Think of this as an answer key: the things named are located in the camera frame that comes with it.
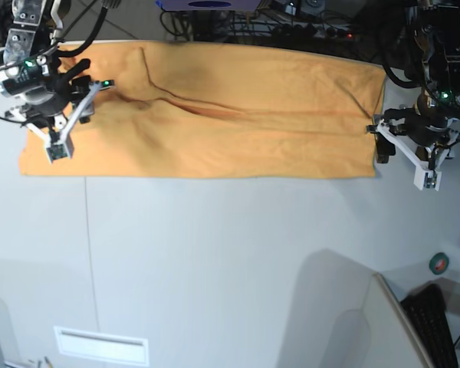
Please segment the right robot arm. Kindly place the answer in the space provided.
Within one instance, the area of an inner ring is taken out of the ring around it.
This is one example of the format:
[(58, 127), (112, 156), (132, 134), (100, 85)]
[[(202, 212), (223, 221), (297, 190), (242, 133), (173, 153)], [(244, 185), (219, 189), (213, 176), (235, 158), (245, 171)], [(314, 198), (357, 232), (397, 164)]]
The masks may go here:
[(76, 123), (87, 123), (94, 114), (94, 98), (114, 86), (113, 80), (92, 80), (84, 72), (84, 58), (61, 72), (64, 58), (86, 51), (99, 34), (109, 10), (118, 1), (102, 1), (100, 14), (87, 39), (72, 51), (62, 51), (69, 30), (63, 18), (68, 1), (13, 1), (14, 16), (5, 47), (0, 51), (0, 93), (17, 97), (23, 105), (0, 116), (7, 123), (26, 127), (41, 139), (49, 162), (72, 158), (71, 131)]

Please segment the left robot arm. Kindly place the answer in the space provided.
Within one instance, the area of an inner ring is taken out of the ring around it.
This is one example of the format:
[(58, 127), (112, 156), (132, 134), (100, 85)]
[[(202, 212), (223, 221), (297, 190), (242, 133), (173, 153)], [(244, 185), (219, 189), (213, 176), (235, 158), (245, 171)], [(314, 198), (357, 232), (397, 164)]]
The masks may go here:
[(378, 16), (386, 76), (420, 93), (411, 107), (386, 109), (366, 128), (376, 161), (401, 152), (415, 167), (414, 185), (438, 190), (441, 165), (460, 144), (460, 1), (390, 1)]

